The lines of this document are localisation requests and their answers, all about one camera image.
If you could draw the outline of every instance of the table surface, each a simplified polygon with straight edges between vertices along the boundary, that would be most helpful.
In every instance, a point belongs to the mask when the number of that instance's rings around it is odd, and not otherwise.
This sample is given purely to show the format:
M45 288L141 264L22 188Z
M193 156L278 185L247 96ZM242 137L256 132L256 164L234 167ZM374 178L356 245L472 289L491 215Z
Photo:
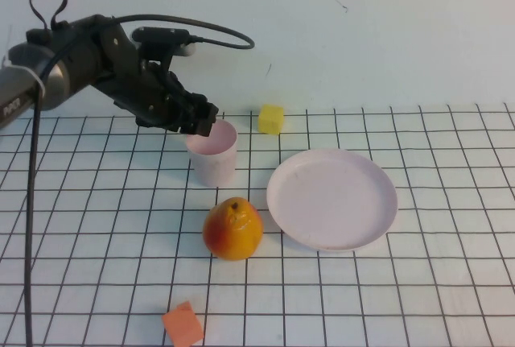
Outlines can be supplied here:
M35 343L170 345L161 315L189 300L199 345L515 345L515 107L305 111L279 137L259 134L255 113L223 116L240 136L237 175L220 189L196 181L183 136L128 117L42 120ZM30 119L1 133L0 343L15 346ZM372 159L397 187L392 228L356 252L300 246L266 210L273 170L322 147ZM200 234L231 196L265 221L242 262L214 258Z

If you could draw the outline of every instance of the white wall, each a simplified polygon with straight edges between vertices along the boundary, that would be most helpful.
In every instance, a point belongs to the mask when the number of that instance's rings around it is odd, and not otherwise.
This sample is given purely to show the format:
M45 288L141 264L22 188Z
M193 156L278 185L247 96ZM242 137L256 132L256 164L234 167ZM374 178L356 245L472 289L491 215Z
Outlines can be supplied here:
M57 5L36 4L47 16ZM513 0L69 0L60 19L95 13L174 14L253 37L252 51L199 45L172 63L222 109L515 101ZM27 0L0 0L0 48L10 25L11 44L39 26ZM60 112L85 103L113 112L93 89Z

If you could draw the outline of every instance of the yellow cube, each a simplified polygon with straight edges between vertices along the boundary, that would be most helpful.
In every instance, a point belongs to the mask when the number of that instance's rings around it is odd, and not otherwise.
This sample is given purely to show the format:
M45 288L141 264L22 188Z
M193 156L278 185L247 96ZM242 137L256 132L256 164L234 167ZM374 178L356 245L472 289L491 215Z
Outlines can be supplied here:
M258 119L259 132L279 135L284 123L284 109L278 105L265 104Z

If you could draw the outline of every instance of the black wire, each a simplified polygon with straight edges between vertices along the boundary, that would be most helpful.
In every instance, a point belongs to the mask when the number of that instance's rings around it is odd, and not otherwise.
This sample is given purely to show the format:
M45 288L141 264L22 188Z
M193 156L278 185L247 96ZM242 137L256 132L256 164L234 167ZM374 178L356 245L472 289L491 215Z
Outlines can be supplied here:
M185 25L191 25L194 27L203 27L205 29L211 29L212 31L219 31L226 35L231 35L238 39L241 39L247 43L247 45L240 45L237 43L224 43L216 41L214 39L205 39L203 37L193 36L193 42L197 43L212 43L226 48L232 49L252 49L254 48L254 41L240 33L227 27L221 27L214 23L205 23L203 21L197 21L195 19L184 19L182 17L175 17L172 15L160 15L160 14L134 14L127 15L124 17L118 17L111 19L107 23L97 25L86 30L84 33L78 35L75 39L72 39L69 43L64 45L47 63L44 70L39 75L39 78L44 83L52 69L79 43L91 37L91 35L103 31L108 27L118 25L121 23L132 23L135 21L161 21L168 23L182 23ZM38 86L37 93L34 102L34 117L32 119L32 137L31 137L31 152L29 154L29 173L27 183L27 226L25 228L25 265L24 265L24 280L23 280L23 295L25 297L25 336L27 347L33 347L32 338L32 302L31 302L31 261L32 261L32 227L34 225L34 189L35 189L35 173L37 167L37 147L39 137L39 120L41 119L41 105L43 102L42 98L43 89Z
M45 69L41 72L41 75L39 76L41 80L44 82L48 76L50 75L50 71L54 68L59 61L63 59L77 44L85 41L90 37L92 34L97 33L99 31L103 31L104 29L107 29L108 27L112 27L114 25L118 25L121 23L133 23L136 21L161 21L165 23L182 23L184 25L191 25L193 27L202 27L204 29L210 29L212 31L219 31L220 33L225 33L226 35L231 35L233 37L236 37L238 39L241 39L245 41L246 45L240 45L237 43L224 43L221 41L217 41L215 39L205 39L203 37L196 37L193 36L193 39L195 42L199 43L212 43L214 45L219 45L225 48L232 48L232 49L252 49L256 45L255 42L248 37L247 35L244 35L243 33L240 33L239 31L234 31L233 29L229 29L228 27L221 27L220 25L216 25L214 23L205 23L204 21L198 21L196 19L184 19L182 17L175 17L173 15L162 15L162 14L133 14L133 15L126 15L123 17L117 17L114 19L111 19L108 23L102 23L101 25L96 25L95 27L92 27L88 30L86 30L84 33L78 35L75 39L67 43L62 49L60 49L49 61Z
M31 300L31 262L32 262L32 227L34 225L34 188L37 168L37 147L39 138L39 120L43 89L38 85L34 100L34 117L32 118L31 153L29 154L29 173L27 185L27 221L25 226L25 265L23 273L23 295L25 297L25 334L27 347L32 347L32 300Z

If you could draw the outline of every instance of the plastic cup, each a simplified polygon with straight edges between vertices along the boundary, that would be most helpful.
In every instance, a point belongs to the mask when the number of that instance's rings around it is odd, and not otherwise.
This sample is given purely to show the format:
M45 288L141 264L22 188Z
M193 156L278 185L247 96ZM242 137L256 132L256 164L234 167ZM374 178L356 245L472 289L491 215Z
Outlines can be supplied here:
M231 123L217 120L208 137L186 137L186 148L199 182L210 188L218 188L233 179L236 170L237 136Z

